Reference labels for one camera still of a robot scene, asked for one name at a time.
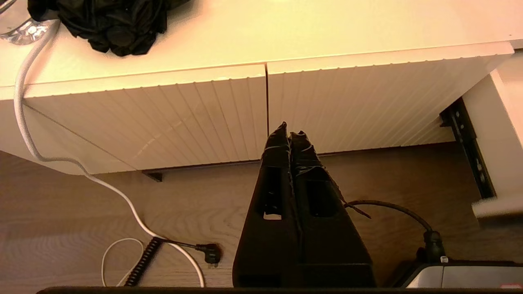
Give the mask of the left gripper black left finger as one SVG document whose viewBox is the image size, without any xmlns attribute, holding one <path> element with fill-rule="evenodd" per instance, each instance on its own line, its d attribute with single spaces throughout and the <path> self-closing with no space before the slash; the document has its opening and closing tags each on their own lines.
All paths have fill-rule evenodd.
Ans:
<svg viewBox="0 0 523 294">
<path fill-rule="evenodd" d="M 268 138 L 234 258 L 235 288 L 302 288 L 299 238 L 283 122 Z"/>
</svg>

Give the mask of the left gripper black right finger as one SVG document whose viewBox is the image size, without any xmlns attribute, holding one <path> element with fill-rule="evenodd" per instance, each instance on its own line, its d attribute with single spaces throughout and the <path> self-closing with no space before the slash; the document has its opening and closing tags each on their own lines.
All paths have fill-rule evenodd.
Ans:
<svg viewBox="0 0 523 294">
<path fill-rule="evenodd" d="M 338 184 L 304 132 L 290 134 L 299 262 L 311 288 L 375 288 L 373 262 Z"/>
</svg>

